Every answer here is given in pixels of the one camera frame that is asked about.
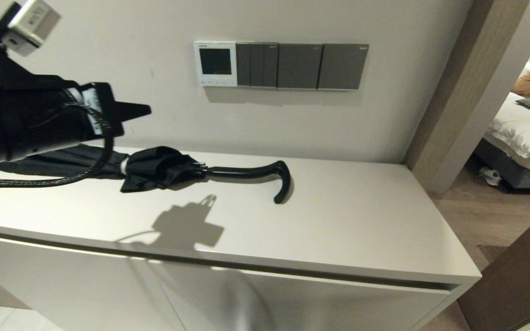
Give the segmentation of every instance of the folded umbrella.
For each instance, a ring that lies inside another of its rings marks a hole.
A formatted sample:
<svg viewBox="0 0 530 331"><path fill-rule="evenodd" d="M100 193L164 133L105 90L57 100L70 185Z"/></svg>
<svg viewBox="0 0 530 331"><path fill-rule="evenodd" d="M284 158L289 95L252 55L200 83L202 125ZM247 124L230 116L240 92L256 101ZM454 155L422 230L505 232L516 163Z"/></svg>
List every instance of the folded umbrella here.
<svg viewBox="0 0 530 331"><path fill-rule="evenodd" d="M95 163L101 147L77 145L27 157L15 162L0 163L0 171L40 176L72 176ZM132 155L113 152L110 160L92 178L124 180L120 191L124 193L149 191L156 188L177 188L209 178L249 180L270 175L282 178L282 189L273 199L283 202L290 190L291 176L288 166L278 161L260 168L208 167L170 147L156 147Z"/></svg>

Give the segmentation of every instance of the bed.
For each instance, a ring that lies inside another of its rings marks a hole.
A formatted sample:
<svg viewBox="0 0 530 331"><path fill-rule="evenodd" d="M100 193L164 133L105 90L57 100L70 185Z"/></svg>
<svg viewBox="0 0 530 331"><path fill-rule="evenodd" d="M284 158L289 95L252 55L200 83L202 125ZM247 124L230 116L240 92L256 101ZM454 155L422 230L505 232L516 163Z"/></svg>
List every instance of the bed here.
<svg viewBox="0 0 530 331"><path fill-rule="evenodd" d="M508 94L474 154L511 188L530 189L530 109L517 104L522 98Z"/></svg>

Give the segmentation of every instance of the gray switch panel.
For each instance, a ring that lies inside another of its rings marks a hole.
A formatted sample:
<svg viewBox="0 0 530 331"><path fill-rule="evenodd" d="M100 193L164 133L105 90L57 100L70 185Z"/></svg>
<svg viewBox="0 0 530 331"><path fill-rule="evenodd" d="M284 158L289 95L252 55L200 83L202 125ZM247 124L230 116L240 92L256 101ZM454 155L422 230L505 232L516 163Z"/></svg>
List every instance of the gray switch panel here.
<svg viewBox="0 0 530 331"><path fill-rule="evenodd" d="M279 44L263 44L263 86L277 87L277 57Z"/></svg>
<svg viewBox="0 0 530 331"><path fill-rule="evenodd" d="M251 43L251 86L263 86L263 44Z"/></svg>
<svg viewBox="0 0 530 331"><path fill-rule="evenodd" d="M324 44L319 90L359 90L369 45Z"/></svg>
<svg viewBox="0 0 530 331"><path fill-rule="evenodd" d="M279 44L278 88L316 89L322 45Z"/></svg>
<svg viewBox="0 0 530 331"><path fill-rule="evenodd" d="M236 43L236 80L238 86L251 86L251 44Z"/></svg>

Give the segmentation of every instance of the white bedding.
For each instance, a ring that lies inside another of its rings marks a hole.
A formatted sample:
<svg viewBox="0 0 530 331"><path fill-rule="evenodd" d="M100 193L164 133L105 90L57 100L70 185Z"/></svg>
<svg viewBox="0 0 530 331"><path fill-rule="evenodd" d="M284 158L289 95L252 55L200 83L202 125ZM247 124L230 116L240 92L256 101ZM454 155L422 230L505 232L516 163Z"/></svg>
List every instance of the white bedding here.
<svg viewBox="0 0 530 331"><path fill-rule="evenodd" d="M518 105L516 101L519 99L522 97L518 94L508 95L484 138L496 138L498 141L490 143L505 151L518 164L530 169L530 110ZM514 153L499 146L501 143Z"/></svg>

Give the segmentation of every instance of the robotic arm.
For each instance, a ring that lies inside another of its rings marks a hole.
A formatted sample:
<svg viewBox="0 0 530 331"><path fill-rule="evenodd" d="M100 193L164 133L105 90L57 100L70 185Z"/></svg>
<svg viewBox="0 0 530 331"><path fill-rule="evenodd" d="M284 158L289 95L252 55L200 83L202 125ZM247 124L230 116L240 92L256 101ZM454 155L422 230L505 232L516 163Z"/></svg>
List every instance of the robotic arm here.
<svg viewBox="0 0 530 331"><path fill-rule="evenodd" d="M122 122L151 113L147 105L114 100L108 83L35 75L8 57L8 49L28 55L40 47L59 19L43 0L13 3L0 17L0 162L100 138L111 153Z"/></svg>

